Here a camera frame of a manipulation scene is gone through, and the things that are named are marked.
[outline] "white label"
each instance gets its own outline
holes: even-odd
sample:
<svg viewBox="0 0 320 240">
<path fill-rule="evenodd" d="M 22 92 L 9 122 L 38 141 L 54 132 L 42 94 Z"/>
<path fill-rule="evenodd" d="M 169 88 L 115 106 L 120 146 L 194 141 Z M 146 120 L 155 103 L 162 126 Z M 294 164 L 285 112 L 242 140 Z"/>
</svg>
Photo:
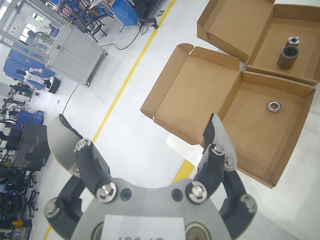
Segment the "white label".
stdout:
<svg viewBox="0 0 320 240">
<path fill-rule="evenodd" d="M 101 240 L 185 240 L 182 217 L 106 215 Z"/>
</svg>

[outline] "factory floor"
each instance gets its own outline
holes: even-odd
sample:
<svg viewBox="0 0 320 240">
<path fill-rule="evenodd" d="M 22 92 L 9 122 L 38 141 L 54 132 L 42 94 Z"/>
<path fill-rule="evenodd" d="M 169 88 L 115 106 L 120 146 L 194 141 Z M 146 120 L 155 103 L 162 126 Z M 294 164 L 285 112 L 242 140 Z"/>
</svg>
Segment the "factory floor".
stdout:
<svg viewBox="0 0 320 240">
<path fill-rule="evenodd" d="M 185 158 L 196 164 L 201 149 L 171 135 L 143 115 L 140 108 L 176 45 L 190 43 L 217 50 L 196 36 L 197 20 L 208 1 L 161 0 L 158 6 L 165 12 L 157 17 L 159 28 L 155 30 L 150 26 L 125 50 L 104 47 L 108 55 L 90 87 L 61 77 L 56 94 L 41 91 L 31 100 L 31 106 L 45 111 L 44 124 L 63 112 L 73 128 L 95 142 L 113 177 L 147 188 L 169 185 Z M 320 0 L 276 0 L 276 3 L 320 6 Z M 108 36 L 99 32 L 96 35 L 99 45 L 114 43 L 123 48 L 138 32 L 135 26 L 126 26 L 119 33 L 120 26 L 109 17 L 103 22 Z M 271 190 L 240 174 L 247 192 L 255 197 L 259 211 L 240 239 L 319 239 L 319 126 L 317 91 L 305 127 L 278 185 Z M 59 194 L 69 178 L 70 174 L 53 156 L 37 173 L 39 211 L 32 219 L 30 239 L 60 239 L 50 229 L 43 210 L 46 202 Z M 84 211 L 93 196 L 85 190 L 81 197 Z M 223 187 L 212 196 L 218 209 L 224 197 Z"/>
</svg>

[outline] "yellow floor line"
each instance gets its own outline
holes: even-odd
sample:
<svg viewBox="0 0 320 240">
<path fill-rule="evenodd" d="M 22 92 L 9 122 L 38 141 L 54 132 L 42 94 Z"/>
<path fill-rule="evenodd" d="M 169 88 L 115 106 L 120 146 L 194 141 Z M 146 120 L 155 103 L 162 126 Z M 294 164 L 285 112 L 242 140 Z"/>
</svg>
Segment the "yellow floor line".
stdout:
<svg viewBox="0 0 320 240">
<path fill-rule="evenodd" d="M 194 165 L 192 165 L 189 161 L 185 160 L 171 184 L 176 183 L 179 180 L 189 178 L 194 168 Z"/>
<path fill-rule="evenodd" d="M 159 23 L 158 23 L 158 26 L 159 26 L 159 27 L 160 27 L 160 25 L 163 23 L 163 21 L 165 20 L 165 18 L 167 17 L 169 11 L 171 10 L 172 6 L 174 5 L 174 3 L 175 3 L 176 1 L 177 1 L 177 0 L 172 0 L 171 3 L 169 4 L 168 8 L 165 10 L 163 16 L 161 17 L 161 19 L 160 19 L 160 21 L 159 21 Z M 127 86 L 130 78 L 132 77 L 132 74 L 134 73 L 135 69 L 137 68 L 139 62 L 141 61 L 141 59 L 142 59 L 142 57 L 143 57 L 143 55 L 144 55 L 145 52 L 147 51 L 147 49 L 148 49 L 151 41 L 152 41 L 153 38 L 155 37 L 157 31 L 158 31 L 158 29 L 153 30 L 151 36 L 149 37 L 147 43 L 145 44 L 143 50 L 141 51 L 138 59 L 137 59 L 136 62 L 134 63 L 133 67 L 131 68 L 131 71 L 129 72 L 128 76 L 126 77 L 126 79 L 125 79 L 124 83 L 122 84 L 122 86 L 121 86 L 121 88 L 120 88 L 117 96 L 115 97 L 115 99 L 114 99 L 114 101 L 112 102 L 109 110 L 107 111 L 105 117 L 103 118 L 103 120 L 102 120 L 102 122 L 101 122 L 101 124 L 100 124 L 100 126 L 99 126 L 99 128 L 98 128 L 98 130 L 97 130 L 97 132 L 96 132 L 96 134 L 95 134 L 94 137 L 92 138 L 92 141 L 93 141 L 93 142 L 95 142 L 95 141 L 97 140 L 98 136 L 100 135 L 102 128 L 104 127 L 106 121 L 108 120 L 108 118 L 109 118 L 112 110 L 114 109 L 116 103 L 118 102 L 121 94 L 123 93 L 125 87 Z M 178 171 L 178 173 L 177 173 L 177 175 L 176 175 L 176 177 L 175 177 L 175 179 L 173 180 L 172 183 L 177 182 L 177 181 L 180 180 L 180 179 L 188 178 L 188 177 L 190 176 L 190 174 L 191 174 L 191 171 L 192 171 L 193 168 L 194 168 L 194 166 L 192 165 L 193 168 L 190 170 L 190 168 L 191 168 L 190 165 L 192 165 L 192 164 L 191 164 L 189 161 L 185 160 L 184 163 L 182 164 L 181 168 L 179 169 L 179 171 Z M 48 237 L 48 235 L 49 235 L 49 233 L 50 233 L 50 231 L 51 231 L 51 228 L 52 228 L 52 226 L 50 225 L 49 228 L 47 229 L 47 232 L 46 232 L 43 240 L 46 240 L 46 239 L 47 239 L 47 237 Z"/>
<path fill-rule="evenodd" d="M 43 240 L 47 240 L 47 237 L 48 237 L 48 235 L 50 233 L 51 228 L 52 228 L 52 226 L 49 225 L 49 228 L 47 229 L 47 232 L 45 233 Z"/>
</svg>

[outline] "open cardboard box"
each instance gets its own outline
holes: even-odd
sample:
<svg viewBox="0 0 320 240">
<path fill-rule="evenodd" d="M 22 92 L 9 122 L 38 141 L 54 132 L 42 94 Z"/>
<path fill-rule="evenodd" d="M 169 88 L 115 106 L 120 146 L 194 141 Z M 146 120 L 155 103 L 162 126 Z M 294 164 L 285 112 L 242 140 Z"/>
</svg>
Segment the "open cardboard box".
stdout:
<svg viewBox="0 0 320 240">
<path fill-rule="evenodd" d="M 210 0 L 197 22 L 197 36 L 246 63 L 247 71 L 315 86 L 320 80 L 320 7 L 275 0 Z M 293 67 L 277 61 L 290 36 L 299 36 Z"/>
<path fill-rule="evenodd" d="M 238 169 L 274 187 L 300 136 L 315 88 L 265 74 L 239 71 L 235 57 L 180 44 L 141 112 L 189 144 L 217 113 L 238 157 Z M 270 101 L 281 110 L 267 110 Z"/>
</svg>

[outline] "metal enclosure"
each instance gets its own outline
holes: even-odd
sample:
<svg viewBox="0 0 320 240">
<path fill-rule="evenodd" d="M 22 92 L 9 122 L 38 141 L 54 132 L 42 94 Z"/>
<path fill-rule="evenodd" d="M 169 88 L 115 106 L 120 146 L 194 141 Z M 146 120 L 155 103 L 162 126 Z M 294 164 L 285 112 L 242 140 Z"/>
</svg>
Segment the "metal enclosure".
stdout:
<svg viewBox="0 0 320 240">
<path fill-rule="evenodd" d="M 15 27 L 25 21 L 31 11 L 59 30 L 57 36 L 36 33 L 34 38 L 29 36 L 26 42 L 21 41 L 21 33 Z M 1 44 L 81 85 L 87 84 L 97 61 L 105 53 L 103 48 L 39 0 L 0 0 L 0 13 Z"/>
</svg>

